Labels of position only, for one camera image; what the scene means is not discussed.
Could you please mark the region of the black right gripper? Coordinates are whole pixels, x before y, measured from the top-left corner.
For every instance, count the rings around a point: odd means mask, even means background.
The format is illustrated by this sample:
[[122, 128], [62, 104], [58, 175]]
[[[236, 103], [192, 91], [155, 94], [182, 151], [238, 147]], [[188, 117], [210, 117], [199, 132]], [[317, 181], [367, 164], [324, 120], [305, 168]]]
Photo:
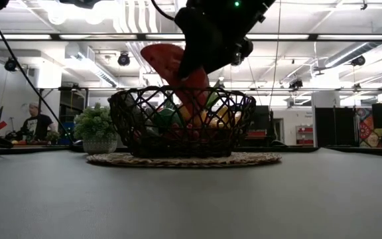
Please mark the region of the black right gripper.
[[276, 0], [187, 0], [174, 22], [185, 36], [186, 46], [177, 76], [187, 78], [198, 69], [209, 74], [228, 64], [239, 66], [253, 51], [247, 37], [228, 49], [219, 29], [227, 33], [248, 33]]

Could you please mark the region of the red toy watermelon slice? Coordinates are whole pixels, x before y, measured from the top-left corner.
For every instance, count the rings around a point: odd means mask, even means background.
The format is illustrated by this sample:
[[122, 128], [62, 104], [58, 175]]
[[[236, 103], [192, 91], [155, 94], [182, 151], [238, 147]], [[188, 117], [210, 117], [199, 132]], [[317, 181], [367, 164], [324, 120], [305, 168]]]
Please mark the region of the red toy watermelon slice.
[[208, 98], [209, 80], [205, 70], [199, 67], [182, 81], [178, 70], [183, 54], [184, 50], [175, 44], [151, 44], [141, 49], [141, 56], [170, 87], [175, 88], [174, 93], [184, 107], [190, 113], [201, 112]]

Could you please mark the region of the yellow toy star fruit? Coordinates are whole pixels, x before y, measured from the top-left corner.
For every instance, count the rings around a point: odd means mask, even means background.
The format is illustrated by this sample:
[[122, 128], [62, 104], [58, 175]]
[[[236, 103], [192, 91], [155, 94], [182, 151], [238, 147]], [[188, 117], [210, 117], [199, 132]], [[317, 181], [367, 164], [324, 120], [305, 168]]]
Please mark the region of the yellow toy star fruit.
[[230, 128], [241, 119], [241, 112], [232, 112], [227, 106], [222, 106], [216, 115], [217, 117], [210, 121], [210, 127]]

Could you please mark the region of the red toy grape bunch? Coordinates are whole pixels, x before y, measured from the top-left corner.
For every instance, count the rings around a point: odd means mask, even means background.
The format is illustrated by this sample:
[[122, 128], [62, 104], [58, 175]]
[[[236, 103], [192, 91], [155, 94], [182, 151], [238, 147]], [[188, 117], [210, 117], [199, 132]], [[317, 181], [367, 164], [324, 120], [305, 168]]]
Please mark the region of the red toy grape bunch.
[[203, 139], [200, 129], [193, 128], [191, 123], [185, 127], [178, 123], [173, 123], [163, 136], [167, 139], [177, 141], [199, 141]]

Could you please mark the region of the red storage shelf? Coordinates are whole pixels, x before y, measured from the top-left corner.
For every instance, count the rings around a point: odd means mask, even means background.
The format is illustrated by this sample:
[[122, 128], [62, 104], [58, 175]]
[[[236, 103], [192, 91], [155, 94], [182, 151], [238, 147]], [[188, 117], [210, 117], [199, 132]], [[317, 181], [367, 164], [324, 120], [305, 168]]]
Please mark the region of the red storage shelf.
[[314, 146], [313, 125], [296, 126], [296, 144], [303, 147]]

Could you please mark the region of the black partition panel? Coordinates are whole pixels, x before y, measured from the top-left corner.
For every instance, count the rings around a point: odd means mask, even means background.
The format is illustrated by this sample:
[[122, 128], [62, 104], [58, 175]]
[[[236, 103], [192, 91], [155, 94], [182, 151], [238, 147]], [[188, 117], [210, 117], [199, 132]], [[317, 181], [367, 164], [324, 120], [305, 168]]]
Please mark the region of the black partition panel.
[[314, 116], [318, 147], [356, 146], [353, 108], [315, 108]]

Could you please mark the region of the small potted green plant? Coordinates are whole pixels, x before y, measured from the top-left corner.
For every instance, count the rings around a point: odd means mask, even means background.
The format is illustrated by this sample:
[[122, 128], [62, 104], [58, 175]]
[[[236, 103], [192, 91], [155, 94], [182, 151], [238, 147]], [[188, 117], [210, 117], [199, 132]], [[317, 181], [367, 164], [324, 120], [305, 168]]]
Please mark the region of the small potted green plant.
[[74, 137], [82, 141], [88, 155], [113, 153], [117, 148], [110, 109], [95, 103], [74, 119]]

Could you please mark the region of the round woven placemat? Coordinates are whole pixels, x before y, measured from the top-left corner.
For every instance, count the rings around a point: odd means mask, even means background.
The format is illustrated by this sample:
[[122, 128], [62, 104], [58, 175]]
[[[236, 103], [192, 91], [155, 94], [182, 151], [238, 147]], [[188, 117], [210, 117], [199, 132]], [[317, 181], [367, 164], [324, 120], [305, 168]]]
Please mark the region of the round woven placemat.
[[108, 153], [88, 155], [86, 159], [89, 164], [108, 167], [209, 169], [273, 165], [280, 163], [282, 156], [277, 153], [233, 152], [229, 157], [146, 159], [134, 157], [127, 153]]

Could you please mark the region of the grey table mat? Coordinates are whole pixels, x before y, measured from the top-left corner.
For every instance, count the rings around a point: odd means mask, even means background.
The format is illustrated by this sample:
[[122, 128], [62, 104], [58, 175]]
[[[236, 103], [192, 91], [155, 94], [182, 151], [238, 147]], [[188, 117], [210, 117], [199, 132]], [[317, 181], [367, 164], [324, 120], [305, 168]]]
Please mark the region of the grey table mat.
[[187, 170], [0, 155], [0, 239], [382, 239], [382, 156]]

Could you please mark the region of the person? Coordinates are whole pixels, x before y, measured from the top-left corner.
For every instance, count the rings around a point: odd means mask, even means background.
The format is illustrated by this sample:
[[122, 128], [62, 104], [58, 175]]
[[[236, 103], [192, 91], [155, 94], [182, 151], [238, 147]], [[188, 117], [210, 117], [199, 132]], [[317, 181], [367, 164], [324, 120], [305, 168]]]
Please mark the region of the person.
[[46, 139], [48, 132], [57, 132], [56, 124], [52, 119], [40, 112], [38, 103], [31, 102], [29, 104], [30, 117], [27, 118], [22, 127], [22, 133], [32, 132], [32, 139], [35, 141], [43, 141]]

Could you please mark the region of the black metal table frame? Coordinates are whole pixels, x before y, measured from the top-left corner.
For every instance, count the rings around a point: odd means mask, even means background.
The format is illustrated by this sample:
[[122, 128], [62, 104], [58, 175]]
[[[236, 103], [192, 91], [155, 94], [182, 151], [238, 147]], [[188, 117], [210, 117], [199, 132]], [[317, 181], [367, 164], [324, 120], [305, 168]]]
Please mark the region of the black metal table frame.
[[[248, 153], [311, 153], [319, 149], [331, 149], [343, 153], [362, 153], [369, 155], [382, 156], [382, 148], [370, 147], [238, 147], [233, 152], [248, 152]], [[1, 149], [0, 155], [10, 154], [27, 154], [27, 153], [42, 153], [52, 151], [72, 151], [75, 153], [83, 153], [81, 146], [20, 146], [11, 149]]]

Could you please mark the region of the colourful patterned wall hanging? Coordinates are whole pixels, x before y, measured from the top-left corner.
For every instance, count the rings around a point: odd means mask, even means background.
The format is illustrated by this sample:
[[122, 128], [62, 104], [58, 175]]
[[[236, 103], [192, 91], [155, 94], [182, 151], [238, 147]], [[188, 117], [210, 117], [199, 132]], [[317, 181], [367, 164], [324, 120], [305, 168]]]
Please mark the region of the colourful patterned wall hanging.
[[371, 108], [357, 108], [357, 126], [359, 136], [359, 146], [369, 148], [382, 147], [381, 138], [376, 133], [373, 123], [373, 113]]

